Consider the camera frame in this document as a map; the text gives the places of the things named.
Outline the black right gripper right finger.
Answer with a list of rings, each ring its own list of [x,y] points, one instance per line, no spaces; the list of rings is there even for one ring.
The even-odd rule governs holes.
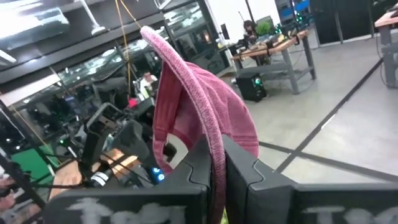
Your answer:
[[[226,212],[232,224],[287,224],[295,182],[273,171],[232,139],[226,154]]]

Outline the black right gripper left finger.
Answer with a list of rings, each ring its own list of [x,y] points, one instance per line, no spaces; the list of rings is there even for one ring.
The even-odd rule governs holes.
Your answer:
[[[153,202],[178,208],[187,224],[206,224],[211,218],[212,161],[202,136],[165,180],[155,188]]]

